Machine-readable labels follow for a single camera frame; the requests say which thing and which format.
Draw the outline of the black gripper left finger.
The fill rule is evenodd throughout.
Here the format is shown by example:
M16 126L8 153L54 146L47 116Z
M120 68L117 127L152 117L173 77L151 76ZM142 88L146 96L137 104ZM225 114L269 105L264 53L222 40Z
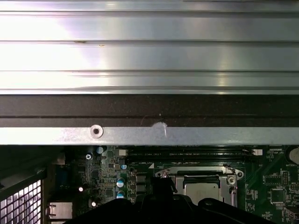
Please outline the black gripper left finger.
M135 203L125 198L114 199L67 224L162 224L164 222L164 180L151 179L151 193L140 196Z

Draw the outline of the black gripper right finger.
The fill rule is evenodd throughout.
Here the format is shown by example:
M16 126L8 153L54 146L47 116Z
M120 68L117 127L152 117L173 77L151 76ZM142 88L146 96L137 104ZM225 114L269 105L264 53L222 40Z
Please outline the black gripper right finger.
M271 224L272 221L212 198L197 205L177 194L171 178L163 179L164 224Z

